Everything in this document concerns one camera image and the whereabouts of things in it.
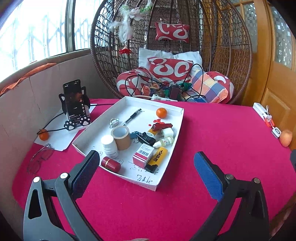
roll of brown tape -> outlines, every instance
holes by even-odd
[[[118,150],[125,150],[130,147],[131,138],[129,136],[129,129],[126,126],[115,127],[111,131],[111,136],[113,136]]]

wicker chair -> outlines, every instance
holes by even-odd
[[[118,98],[115,80],[122,72],[138,67],[139,48],[162,50],[173,54],[200,51],[205,72],[217,71],[228,76],[235,87],[229,102],[233,104],[243,93],[251,72],[252,46],[247,27],[230,0],[154,0],[150,15],[140,21],[130,20],[134,36],[129,40],[132,53],[119,55],[123,48],[116,31],[110,32],[112,21],[121,21],[120,6],[126,0],[104,0],[91,27],[91,54],[99,76]],[[129,0],[130,7],[143,7],[147,0]],[[156,41],[154,22],[190,26],[190,43]]]

table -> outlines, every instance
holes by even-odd
[[[91,102],[116,101],[97,99]],[[98,168],[84,196],[77,199],[98,234],[105,241],[141,237],[151,241],[189,240],[217,203],[211,199],[194,168],[193,157],[198,151],[203,151],[224,173],[231,173],[237,179],[258,177],[271,220],[295,191],[296,175],[289,160],[291,151],[281,146],[251,107],[170,104],[184,108],[184,118],[174,153],[156,192]],[[92,120],[108,108],[97,106],[91,113]],[[27,164],[40,148],[33,144],[13,183],[14,197],[23,208],[33,180],[33,175],[26,172]],[[63,152],[54,151],[50,159],[42,162],[37,175],[43,180],[57,178],[82,160],[83,156],[70,145]],[[66,231],[71,232],[57,198],[54,202]],[[237,199],[222,231],[229,228],[238,204]]]

phone screen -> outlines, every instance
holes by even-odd
[[[69,119],[78,121],[82,115],[85,115],[80,80],[66,83],[63,88]]]

pen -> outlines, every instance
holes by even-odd
[[[126,125],[126,123],[128,123],[131,119],[134,119],[136,116],[137,116],[137,114],[141,111],[142,109],[138,109],[134,114],[132,114],[131,116],[130,116],[130,118],[128,118],[122,125],[123,126],[125,126]]]

